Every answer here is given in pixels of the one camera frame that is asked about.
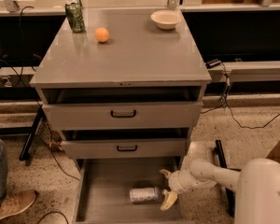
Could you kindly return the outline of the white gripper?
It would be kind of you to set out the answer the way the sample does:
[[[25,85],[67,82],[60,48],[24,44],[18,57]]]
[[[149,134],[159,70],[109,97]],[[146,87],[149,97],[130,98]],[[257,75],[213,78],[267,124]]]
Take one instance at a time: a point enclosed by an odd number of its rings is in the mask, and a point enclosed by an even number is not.
[[[171,189],[171,191],[167,189],[162,191],[164,200],[161,204],[161,210],[166,211],[176,202],[178,194],[187,192],[195,185],[196,179],[190,171],[175,171],[171,173],[168,170],[160,169],[159,172],[168,179],[168,184]]]

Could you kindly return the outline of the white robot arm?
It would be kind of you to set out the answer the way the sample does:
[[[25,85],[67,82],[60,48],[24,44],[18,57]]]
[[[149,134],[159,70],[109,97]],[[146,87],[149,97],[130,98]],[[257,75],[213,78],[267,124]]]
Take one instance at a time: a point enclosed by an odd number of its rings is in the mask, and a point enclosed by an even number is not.
[[[162,169],[161,173],[169,184],[162,211],[189,189],[218,183],[236,194],[234,224],[280,224],[280,163],[276,161],[254,159],[241,171],[233,171],[197,159],[186,170],[171,173]]]

